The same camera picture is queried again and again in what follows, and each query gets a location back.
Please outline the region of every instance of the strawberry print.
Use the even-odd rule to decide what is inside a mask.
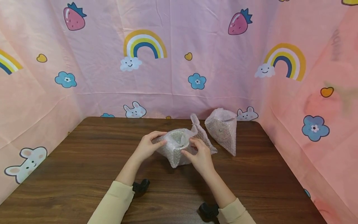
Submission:
[[[251,16],[252,15],[248,13],[248,9],[242,9],[239,13],[236,13],[230,21],[228,29],[229,35],[239,35],[245,33],[248,25],[252,23]]]
[[[71,31],[82,29],[86,24],[84,21],[84,17],[86,16],[87,15],[82,12],[82,8],[77,8],[74,2],[67,4],[67,7],[63,10],[66,26]]]

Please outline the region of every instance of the wrapped object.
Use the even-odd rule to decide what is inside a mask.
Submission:
[[[153,139],[152,142],[154,144],[162,140],[167,141],[164,146],[157,149],[157,152],[159,152],[169,160],[172,168],[176,168],[180,165],[190,164],[190,161],[183,154],[180,153],[181,150],[186,150],[193,155],[197,153],[197,151],[190,146],[189,142],[189,138],[197,134],[197,131],[192,132],[191,130],[188,130],[186,128],[180,128],[169,131],[165,135]]]
[[[211,144],[205,130],[200,126],[199,120],[195,114],[190,116],[193,122],[191,130],[186,128],[175,129],[169,131],[165,135],[152,140],[152,143],[157,143],[162,140],[166,140],[167,143],[157,149],[157,152],[165,156],[172,168],[176,168],[180,165],[190,164],[190,161],[180,152],[186,150],[195,155],[198,153],[193,147],[191,147],[189,139],[191,137],[200,138],[209,147],[211,154],[217,153],[217,149]]]
[[[210,149],[211,154],[217,153],[218,150],[211,144],[211,142],[208,138],[208,135],[206,134],[206,131],[200,126],[198,117],[195,114],[191,114],[190,118],[193,122],[193,128],[196,127],[196,129],[198,131],[198,134],[195,135],[194,137],[203,140],[205,145]]]
[[[205,120],[209,134],[233,156],[236,156],[236,125],[236,114],[223,108],[215,109]]]

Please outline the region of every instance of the white cloud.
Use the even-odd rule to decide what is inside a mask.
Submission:
[[[269,64],[260,65],[255,73],[255,77],[264,78],[275,75],[275,68]]]
[[[141,64],[142,61],[139,60],[137,57],[125,57],[121,60],[121,70],[130,72],[133,69],[138,69]]]

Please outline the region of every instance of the hand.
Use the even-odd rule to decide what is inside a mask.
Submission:
[[[194,156],[190,152],[182,150],[181,153],[187,157],[199,172],[201,176],[213,173],[215,171],[213,161],[211,160],[210,149],[201,139],[191,138],[192,147],[198,149],[198,153]]]
[[[150,157],[155,152],[155,150],[166,144],[165,140],[157,142],[155,144],[152,143],[153,139],[165,134],[166,132],[154,131],[143,136],[142,140],[138,144],[138,147],[136,148],[131,157],[140,163],[143,162],[145,159]]]

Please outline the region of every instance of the rainbow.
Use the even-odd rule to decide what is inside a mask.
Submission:
[[[302,81],[306,72],[306,59],[301,50],[288,43],[280,43],[266,55],[264,63],[275,67],[278,61],[287,64],[287,78]]]
[[[155,58],[166,58],[166,49],[163,41],[158,35],[146,29],[133,31],[126,36],[123,44],[124,56],[138,57],[138,49],[141,47],[150,47]]]
[[[0,68],[2,68],[8,75],[22,69],[18,61],[0,49]]]

